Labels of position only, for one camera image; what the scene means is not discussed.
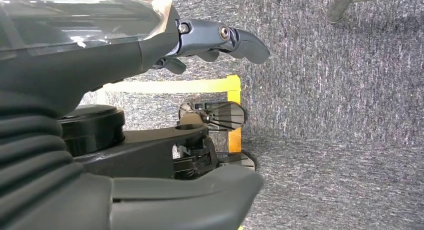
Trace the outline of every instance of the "bolt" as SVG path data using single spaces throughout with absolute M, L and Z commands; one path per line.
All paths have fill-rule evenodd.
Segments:
M 187 25 L 187 24 L 185 24 L 185 23 L 181 23 L 181 24 L 178 26 L 178 32 L 179 32 L 180 34 L 186 34 L 186 33 L 188 33 L 189 31 L 190 31 L 189 25 Z
M 230 39 L 230 29 L 227 26 L 219 27 L 219 36 L 222 40 L 228 41 Z

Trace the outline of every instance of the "yellow floor marking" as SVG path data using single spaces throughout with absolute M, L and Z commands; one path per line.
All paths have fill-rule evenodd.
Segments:
M 140 94 L 184 94 L 184 93 L 225 93 L 227 100 L 241 105 L 242 83 L 237 75 L 221 79 L 200 79 L 181 81 L 122 81 L 110 83 L 97 90 L 97 103 L 108 104 L 106 92 Z M 242 151 L 242 129 L 228 133 L 230 153 Z
M 230 75 L 227 77 L 231 80 L 231 85 L 234 90 L 227 92 L 227 100 L 229 102 L 238 103 L 242 105 L 242 81 L 237 75 Z M 240 153 L 242 151 L 242 128 L 239 127 L 234 131 L 228 132 L 228 150 L 230 153 Z

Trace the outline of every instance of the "gray carpet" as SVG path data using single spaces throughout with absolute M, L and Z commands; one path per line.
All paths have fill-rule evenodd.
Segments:
M 241 77 L 243 148 L 266 180 L 246 229 L 424 229 L 424 0 L 356 3 L 335 25 L 328 1 L 175 0 L 182 17 L 255 33 L 269 61 L 188 58 L 182 75 L 127 81 Z M 128 129 L 147 129 L 175 124 L 183 101 L 222 98 L 108 100 L 126 110 Z

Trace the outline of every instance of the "gray plastic panel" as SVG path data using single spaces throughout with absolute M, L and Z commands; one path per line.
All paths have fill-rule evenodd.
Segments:
M 84 174 L 40 197 L 2 230 L 107 230 L 111 180 Z
M 262 183 L 242 166 L 224 166 L 194 181 L 115 180 L 111 229 L 236 230 Z

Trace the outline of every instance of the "plastic film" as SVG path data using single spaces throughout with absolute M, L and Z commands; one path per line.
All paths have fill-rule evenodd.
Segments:
M 0 60 L 138 42 L 166 30 L 172 0 L 0 0 Z

